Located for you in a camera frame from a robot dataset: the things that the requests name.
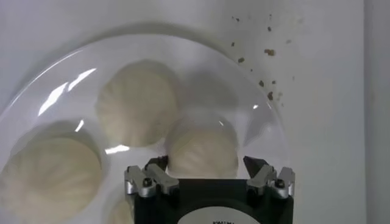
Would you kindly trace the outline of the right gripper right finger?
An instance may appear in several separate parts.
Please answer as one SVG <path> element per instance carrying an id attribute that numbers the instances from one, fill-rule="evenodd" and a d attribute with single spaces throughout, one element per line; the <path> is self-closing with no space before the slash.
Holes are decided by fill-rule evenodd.
<path id="1" fill-rule="evenodd" d="M 245 156 L 243 161 L 250 176 L 247 187 L 257 195 L 262 196 L 269 191 L 273 198 L 281 200 L 294 196 L 295 172 L 292 168 L 282 167 L 277 173 L 264 159 Z"/>

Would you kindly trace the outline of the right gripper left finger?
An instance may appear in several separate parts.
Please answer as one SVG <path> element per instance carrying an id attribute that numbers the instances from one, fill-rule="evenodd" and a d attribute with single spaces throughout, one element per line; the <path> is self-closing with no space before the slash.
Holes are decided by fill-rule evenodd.
<path id="1" fill-rule="evenodd" d="M 124 171 L 125 194 L 149 198 L 156 196 L 159 188 L 163 194 L 172 195 L 179 189 L 179 180 L 165 172 L 168 162 L 166 155 L 150 159 L 143 169 L 128 166 Z"/>

